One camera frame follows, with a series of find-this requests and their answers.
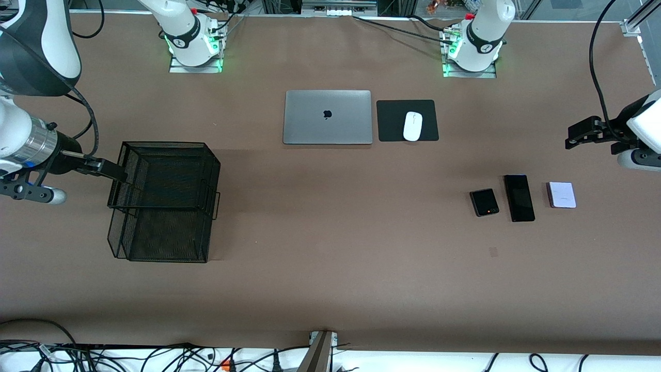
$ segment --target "mouse pad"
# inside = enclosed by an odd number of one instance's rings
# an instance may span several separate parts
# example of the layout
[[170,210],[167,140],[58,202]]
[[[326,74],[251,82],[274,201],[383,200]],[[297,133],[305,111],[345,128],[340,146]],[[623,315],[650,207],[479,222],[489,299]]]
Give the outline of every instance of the mouse pad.
[[406,141],[404,139],[404,120],[409,111],[422,115],[422,130],[418,141],[438,141],[436,107],[431,99],[376,101],[379,141]]

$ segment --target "laptop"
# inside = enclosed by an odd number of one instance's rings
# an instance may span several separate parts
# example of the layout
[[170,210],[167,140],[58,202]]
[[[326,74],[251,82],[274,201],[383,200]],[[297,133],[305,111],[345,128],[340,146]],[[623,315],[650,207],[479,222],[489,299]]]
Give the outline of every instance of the laptop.
[[290,145],[371,144],[371,93],[287,91],[282,142]]

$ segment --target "table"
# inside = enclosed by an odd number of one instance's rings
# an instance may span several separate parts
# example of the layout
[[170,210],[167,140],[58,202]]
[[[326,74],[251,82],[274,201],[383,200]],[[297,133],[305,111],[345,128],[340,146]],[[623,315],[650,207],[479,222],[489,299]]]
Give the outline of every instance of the table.
[[[72,16],[77,32],[97,24]],[[114,259],[110,182],[50,175],[62,206],[0,199],[0,314],[51,318],[95,344],[272,348],[331,328],[357,349],[658,353],[659,175],[620,168],[607,144],[563,146],[569,125],[600,114],[592,27],[514,23],[497,79],[450,79],[427,40],[348,17],[249,17],[225,70],[192,75],[167,73],[153,17],[110,14],[76,40],[98,156],[115,160],[123,140],[208,144],[222,163],[211,262]],[[595,56],[611,115],[653,90],[616,24]],[[372,146],[285,146],[289,89],[434,99],[440,141],[382,143],[374,125]],[[65,133],[87,123],[64,97],[17,103]],[[510,222],[508,173],[528,175],[535,222]],[[578,208],[551,209],[548,181],[573,182]],[[468,192],[487,187],[503,211],[477,218]],[[3,336],[64,341],[56,332]]]

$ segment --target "black mesh basket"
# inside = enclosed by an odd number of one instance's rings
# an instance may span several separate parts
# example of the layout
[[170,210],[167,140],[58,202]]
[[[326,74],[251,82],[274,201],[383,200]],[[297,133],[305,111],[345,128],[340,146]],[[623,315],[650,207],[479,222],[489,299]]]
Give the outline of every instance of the black mesh basket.
[[203,143],[124,142],[108,243],[129,261],[207,262],[220,162]]

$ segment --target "computer mouse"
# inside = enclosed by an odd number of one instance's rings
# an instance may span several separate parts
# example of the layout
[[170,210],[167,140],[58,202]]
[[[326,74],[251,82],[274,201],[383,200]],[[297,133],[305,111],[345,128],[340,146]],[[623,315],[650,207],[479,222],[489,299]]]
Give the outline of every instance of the computer mouse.
[[422,131],[422,114],[414,111],[407,112],[407,118],[404,120],[404,139],[407,141],[417,141]]

